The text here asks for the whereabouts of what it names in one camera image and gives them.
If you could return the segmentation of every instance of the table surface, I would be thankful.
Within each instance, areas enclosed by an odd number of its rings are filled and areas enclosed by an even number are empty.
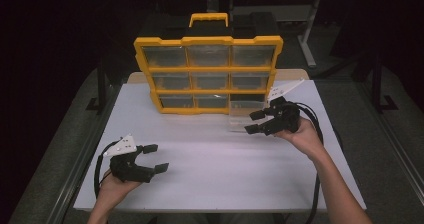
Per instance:
[[[287,81],[277,81],[275,85]],[[136,145],[158,144],[136,164],[169,162],[116,208],[140,212],[296,212],[312,206],[316,170],[290,143],[263,134],[230,132],[228,115],[159,114],[147,84],[124,84],[82,183],[74,208],[91,210],[97,156],[106,145],[131,133]],[[286,99],[309,105],[317,114],[325,147],[353,195],[366,208],[340,149],[315,83],[304,81]],[[101,173],[109,166],[103,160]],[[318,210],[326,210],[320,192]]]

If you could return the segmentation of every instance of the yellow handle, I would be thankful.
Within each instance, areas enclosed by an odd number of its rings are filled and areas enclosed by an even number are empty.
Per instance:
[[[193,26],[194,21],[217,21],[217,20],[225,20],[225,26],[228,27],[227,13],[193,13],[191,14],[190,27]]]

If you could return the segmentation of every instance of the hand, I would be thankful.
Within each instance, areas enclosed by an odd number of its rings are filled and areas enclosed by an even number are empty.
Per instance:
[[[299,129],[292,133],[288,130],[282,130],[274,136],[283,138],[292,143],[299,151],[306,154],[313,160],[317,155],[326,152],[315,130],[314,125],[308,119],[300,117]]]
[[[106,171],[88,223],[106,223],[113,208],[124,200],[128,193],[140,185],[141,182],[122,182],[113,176],[110,170]]]

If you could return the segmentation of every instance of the clear plastic drawer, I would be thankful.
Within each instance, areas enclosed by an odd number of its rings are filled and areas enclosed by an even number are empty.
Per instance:
[[[268,72],[232,72],[231,88],[233,89],[266,89]]]
[[[193,89],[226,89],[228,86],[227,72],[192,72]]]
[[[199,108],[226,108],[228,95],[226,94],[199,94],[194,95],[196,106]]]
[[[161,94],[159,99],[164,108],[192,108],[193,97],[192,95],[178,95],[178,94]]]
[[[193,45],[187,47],[190,66],[228,66],[230,47],[225,45]]]
[[[185,67],[186,54],[182,46],[142,47],[150,67]]]
[[[245,126],[259,124],[264,120],[253,121],[250,113],[262,110],[265,107],[265,95],[261,94],[233,94],[230,95],[229,130],[246,132]]]
[[[190,89],[188,72],[157,72],[152,77],[158,90]]]
[[[233,66],[271,66],[275,46],[233,46]]]

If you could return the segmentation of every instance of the black cable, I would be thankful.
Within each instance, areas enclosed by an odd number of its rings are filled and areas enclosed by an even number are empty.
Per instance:
[[[116,142],[112,142],[109,145],[106,146],[106,148],[100,153],[99,157],[97,158],[97,163],[96,163],[96,169],[94,170],[94,193],[96,194],[96,199],[99,196],[99,191],[100,191],[100,182],[99,182],[99,177],[100,177],[100,168],[102,167],[102,162],[103,162],[103,154],[113,145],[115,145]]]
[[[343,144],[342,137],[340,136],[340,133],[337,131],[337,129],[334,126],[332,127],[333,127],[334,134],[336,134],[336,138],[339,141],[340,149],[342,149],[342,152],[344,154],[344,144]]]
[[[321,127],[319,126],[318,117],[317,117],[316,113],[314,112],[314,110],[312,110],[312,108],[310,108],[306,104],[303,104],[303,103],[296,103],[296,104],[297,104],[298,108],[301,111],[303,111],[309,117],[309,119],[312,121],[312,124],[314,125],[315,130],[318,134],[318,138],[320,139],[322,145],[324,145],[324,137],[323,137],[323,134],[322,134],[322,131],[321,131]],[[312,201],[311,213],[309,214],[309,217],[306,220],[306,224],[312,223],[313,219],[315,218],[315,214],[317,212],[317,207],[318,207],[318,197],[319,197],[320,185],[321,185],[321,181],[319,180],[319,176],[317,174],[316,179],[315,179],[314,197],[313,197],[313,201]]]
[[[109,172],[108,174],[106,174],[102,180],[99,182],[99,184],[101,185],[103,183],[103,181],[106,179],[106,177],[108,177],[112,172]]]

